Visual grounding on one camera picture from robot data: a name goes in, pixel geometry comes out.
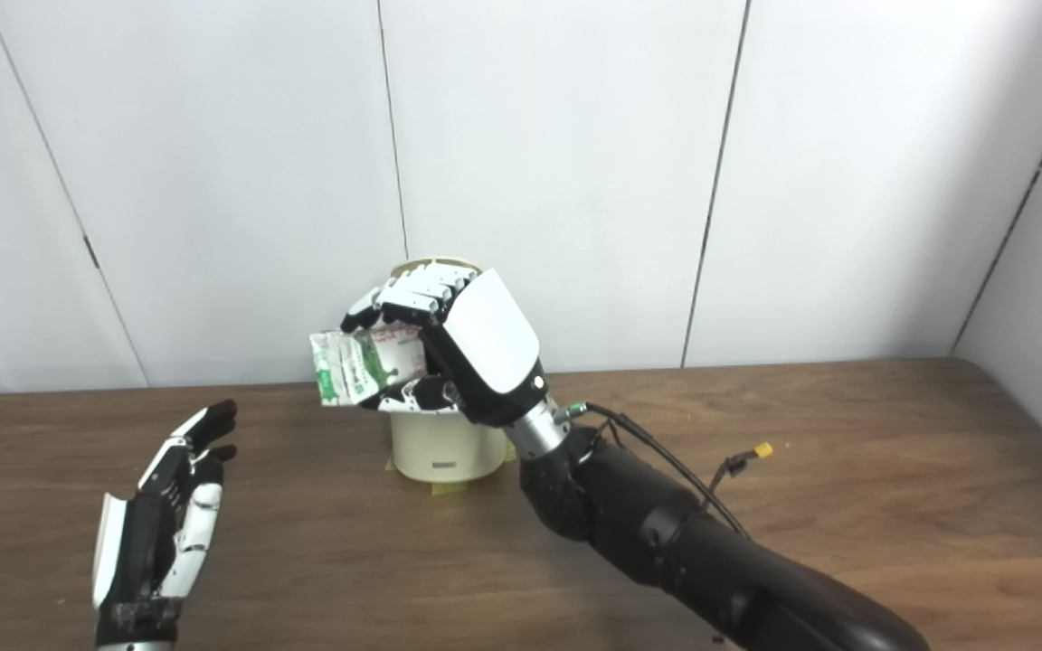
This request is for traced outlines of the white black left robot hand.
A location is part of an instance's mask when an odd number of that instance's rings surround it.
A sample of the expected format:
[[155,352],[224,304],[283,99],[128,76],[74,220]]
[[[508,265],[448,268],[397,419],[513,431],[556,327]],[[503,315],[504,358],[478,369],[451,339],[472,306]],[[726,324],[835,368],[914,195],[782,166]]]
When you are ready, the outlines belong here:
[[99,650],[173,650],[187,597],[210,552],[224,466],[234,445],[233,400],[207,405],[163,440],[129,499],[106,494],[92,559]]

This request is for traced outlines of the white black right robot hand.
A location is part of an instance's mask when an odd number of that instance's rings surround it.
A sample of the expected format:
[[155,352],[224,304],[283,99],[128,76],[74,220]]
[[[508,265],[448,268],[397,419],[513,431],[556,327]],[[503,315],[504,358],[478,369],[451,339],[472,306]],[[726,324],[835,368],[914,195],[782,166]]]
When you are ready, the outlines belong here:
[[361,407],[390,414],[460,412],[508,428],[547,396],[534,327],[495,270],[445,259],[414,262],[364,293],[345,312],[344,333],[413,326],[429,370],[381,389]]

